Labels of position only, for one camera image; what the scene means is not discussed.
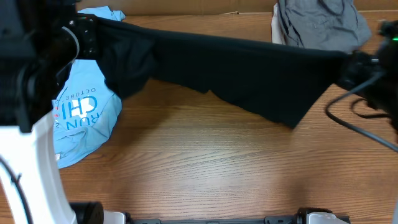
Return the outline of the black t-shirt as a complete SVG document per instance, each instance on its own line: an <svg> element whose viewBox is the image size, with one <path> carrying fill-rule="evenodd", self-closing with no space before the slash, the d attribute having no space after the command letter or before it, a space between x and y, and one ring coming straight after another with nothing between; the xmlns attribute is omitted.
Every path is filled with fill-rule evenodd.
<svg viewBox="0 0 398 224"><path fill-rule="evenodd" d="M339 51L147 29L109 19L98 19L96 36L97 64L121 99L154 78L212 92L290 128L337 81L348 58Z"/></svg>

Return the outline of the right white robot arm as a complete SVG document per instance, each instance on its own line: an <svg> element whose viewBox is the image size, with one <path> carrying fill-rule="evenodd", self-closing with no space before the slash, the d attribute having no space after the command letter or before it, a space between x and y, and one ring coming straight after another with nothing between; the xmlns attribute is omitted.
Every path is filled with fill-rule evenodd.
<svg viewBox="0 0 398 224"><path fill-rule="evenodd" d="M382 110L397 130L397 21L383 21L379 35L384 39L374 54L355 50L341 69L337 85L351 91L376 75L381 78L356 94L367 101L370 108Z"/></svg>

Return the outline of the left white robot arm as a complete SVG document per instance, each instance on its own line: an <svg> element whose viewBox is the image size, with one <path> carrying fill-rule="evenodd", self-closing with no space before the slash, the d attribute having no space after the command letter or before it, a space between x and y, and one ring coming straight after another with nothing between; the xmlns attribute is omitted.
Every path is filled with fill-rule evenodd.
<svg viewBox="0 0 398 224"><path fill-rule="evenodd" d="M70 203L53 147L52 99L77 58L95 57L80 35L92 17L74 1L1 1L1 184L16 223L103 223L99 202Z"/></svg>

